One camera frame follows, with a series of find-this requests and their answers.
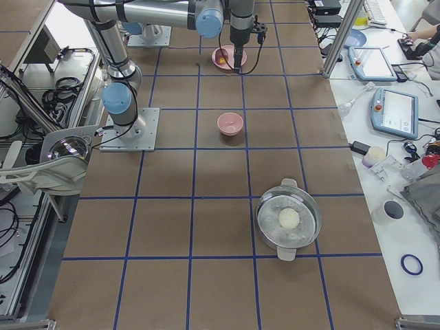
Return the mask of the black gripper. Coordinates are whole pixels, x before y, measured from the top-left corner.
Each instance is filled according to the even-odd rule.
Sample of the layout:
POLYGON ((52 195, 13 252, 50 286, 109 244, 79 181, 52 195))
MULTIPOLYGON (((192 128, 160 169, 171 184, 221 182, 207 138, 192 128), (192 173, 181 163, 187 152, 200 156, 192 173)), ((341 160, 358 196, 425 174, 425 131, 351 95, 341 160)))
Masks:
MULTIPOLYGON (((257 35, 257 43, 263 45, 266 39, 267 26, 264 23, 258 21, 253 22, 252 33, 257 35)), ((234 71, 241 71, 241 62, 243 58, 243 48, 235 46, 234 47, 234 71)))

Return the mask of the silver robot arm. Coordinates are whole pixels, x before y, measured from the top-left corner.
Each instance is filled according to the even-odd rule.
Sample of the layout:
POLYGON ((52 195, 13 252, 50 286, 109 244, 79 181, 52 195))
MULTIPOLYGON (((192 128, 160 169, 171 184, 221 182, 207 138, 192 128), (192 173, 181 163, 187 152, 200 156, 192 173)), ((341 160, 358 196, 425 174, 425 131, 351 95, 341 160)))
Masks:
POLYGON ((134 140, 145 130, 137 105, 142 81, 139 67, 127 54, 118 23, 144 23, 194 30, 206 39, 220 36, 230 22, 234 46, 233 72, 241 73, 245 45, 251 34, 263 42, 267 28, 259 23, 253 1, 63 1, 62 4, 87 24, 92 39, 107 63, 111 84, 102 102, 113 121, 115 136, 134 140))

